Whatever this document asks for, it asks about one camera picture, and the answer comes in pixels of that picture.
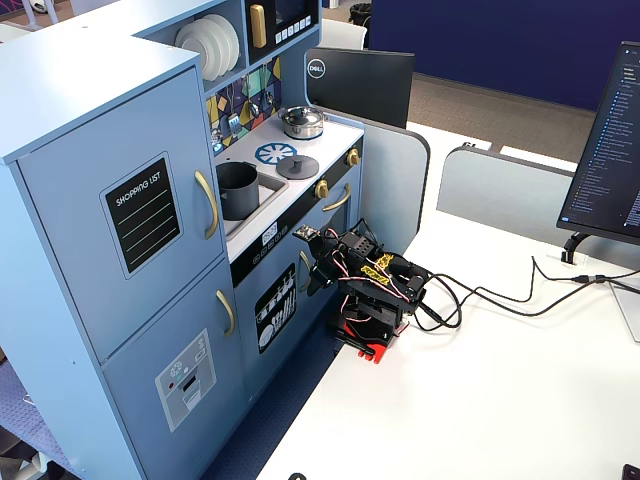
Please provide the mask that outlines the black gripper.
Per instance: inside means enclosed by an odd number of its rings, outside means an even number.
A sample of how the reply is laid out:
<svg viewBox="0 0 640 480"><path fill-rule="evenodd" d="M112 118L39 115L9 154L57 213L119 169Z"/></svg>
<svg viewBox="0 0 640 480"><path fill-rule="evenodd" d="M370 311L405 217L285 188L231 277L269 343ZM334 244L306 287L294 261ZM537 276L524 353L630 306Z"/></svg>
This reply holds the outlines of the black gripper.
<svg viewBox="0 0 640 480"><path fill-rule="evenodd" d="M321 270L336 267L339 273L355 273L366 261L374 259L375 243L354 231L339 235L333 229L326 229L322 240L309 244L315 264L310 271L310 283L306 289L308 296L331 285L331 279Z"/></svg>

